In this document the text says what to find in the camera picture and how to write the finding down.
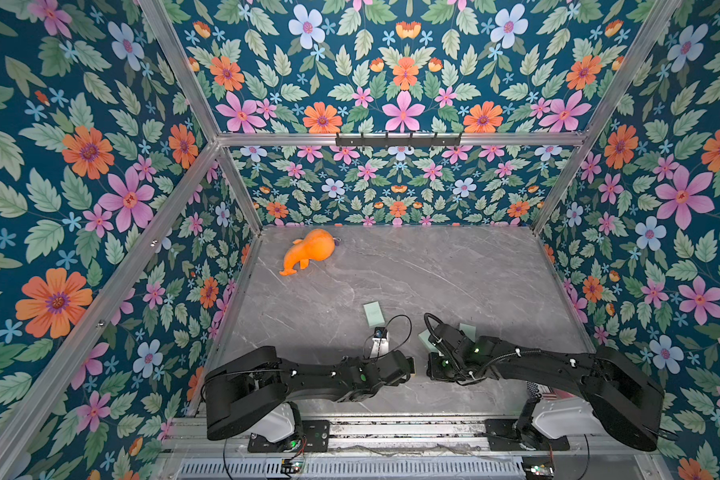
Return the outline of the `mint green box lid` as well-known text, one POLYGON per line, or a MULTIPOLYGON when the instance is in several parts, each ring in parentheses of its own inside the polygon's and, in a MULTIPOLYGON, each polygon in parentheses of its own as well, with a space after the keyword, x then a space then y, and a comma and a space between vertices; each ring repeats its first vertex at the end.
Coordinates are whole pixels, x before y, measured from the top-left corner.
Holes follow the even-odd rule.
POLYGON ((461 323, 461 324, 459 325, 459 329, 460 329, 472 342, 475 342, 475 341, 476 341, 477 329, 476 329, 475 326, 469 325, 469 324, 465 324, 465 323, 461 323))

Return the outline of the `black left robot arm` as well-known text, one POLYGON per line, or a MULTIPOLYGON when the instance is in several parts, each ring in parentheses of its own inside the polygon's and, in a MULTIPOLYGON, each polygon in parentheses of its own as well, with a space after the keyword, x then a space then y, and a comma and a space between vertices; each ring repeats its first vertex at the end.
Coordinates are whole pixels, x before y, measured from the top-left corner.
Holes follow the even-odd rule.
POLYGON ((260 347, 206 375, 207 438, 220 441, 239 435, 288 402, 360 403, 414 374, 414 359, 400 351, 319 365, 281 358, 273 346, 260 347))

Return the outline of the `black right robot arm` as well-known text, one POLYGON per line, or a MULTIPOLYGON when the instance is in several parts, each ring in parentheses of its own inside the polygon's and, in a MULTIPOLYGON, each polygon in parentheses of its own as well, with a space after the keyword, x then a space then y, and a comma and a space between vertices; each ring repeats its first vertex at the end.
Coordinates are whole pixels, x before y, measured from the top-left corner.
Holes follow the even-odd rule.
POLYGON ((573 394, 593 407, 605 432, 635 450, 653 452, 660 437, 665 391, 617 350, 561 353, 516 345, 493 336, 471 340, 427 313, 427 376, 469 386, 485 380, 519 380, 573 394))

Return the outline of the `orange plush toy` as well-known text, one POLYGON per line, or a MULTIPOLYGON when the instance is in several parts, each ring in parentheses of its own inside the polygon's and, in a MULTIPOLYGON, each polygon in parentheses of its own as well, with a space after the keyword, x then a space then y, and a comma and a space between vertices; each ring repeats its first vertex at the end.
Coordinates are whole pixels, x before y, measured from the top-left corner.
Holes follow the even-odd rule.
POLYGON ((308 268, 311 262, 328 259, 336 248, 334 237, 323 229, 315 229, 304 238, 296 239, 287 250, 283 259, 281 276, 290 276, 308 268))

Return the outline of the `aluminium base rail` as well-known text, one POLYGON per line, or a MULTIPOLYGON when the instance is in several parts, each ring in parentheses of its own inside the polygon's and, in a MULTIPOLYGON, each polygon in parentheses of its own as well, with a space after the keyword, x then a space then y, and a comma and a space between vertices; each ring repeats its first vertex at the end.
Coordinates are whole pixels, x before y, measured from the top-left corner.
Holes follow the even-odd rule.
POLYGON ((515 418, 507 415, 305 415, 310 443, 324 444, 324 454, 393 454, 457 456, 638 455, 605 435, 572 435, 566 441, 523 446, 510 439, 515 418))

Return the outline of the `black hook rail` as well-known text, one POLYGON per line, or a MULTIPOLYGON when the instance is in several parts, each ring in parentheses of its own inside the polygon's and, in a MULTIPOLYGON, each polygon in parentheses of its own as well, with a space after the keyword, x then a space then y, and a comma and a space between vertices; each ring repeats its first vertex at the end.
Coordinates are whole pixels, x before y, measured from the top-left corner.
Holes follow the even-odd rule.
POLYGON ((337 134, 335 145, 340 147, 452 147, 462 143, 460 134, 422 134, 422 133, 401 133, 401 134, 337 134))

